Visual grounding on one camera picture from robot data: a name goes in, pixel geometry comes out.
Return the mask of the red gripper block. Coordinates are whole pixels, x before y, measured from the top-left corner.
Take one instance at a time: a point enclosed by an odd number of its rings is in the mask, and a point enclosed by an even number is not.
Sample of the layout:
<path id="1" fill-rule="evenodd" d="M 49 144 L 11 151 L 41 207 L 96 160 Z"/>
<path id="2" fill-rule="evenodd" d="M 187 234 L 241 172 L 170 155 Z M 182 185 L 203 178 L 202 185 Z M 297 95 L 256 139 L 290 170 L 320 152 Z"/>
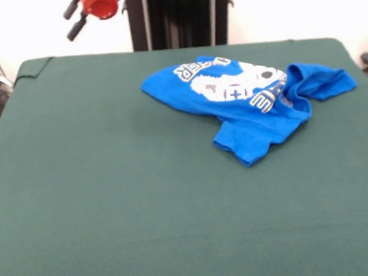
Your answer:
<path id="1" fill-rule="evenodd" d="M 95 16 L 100 20 L 112 18 L 118 12 L 118 0 L 80 0 L 83 5 L 83 13 L 85 15 Z M 64 11 L 64 19 L 70 20 L 74 12 L 77 10 L 79 0 L 71 0 L 67 9 Z M 75 22 L 70 31 L 67 33 L 67 39 L 71 42 L 78 36 L 87 23 L 86 18 L 80 18 Z"/>

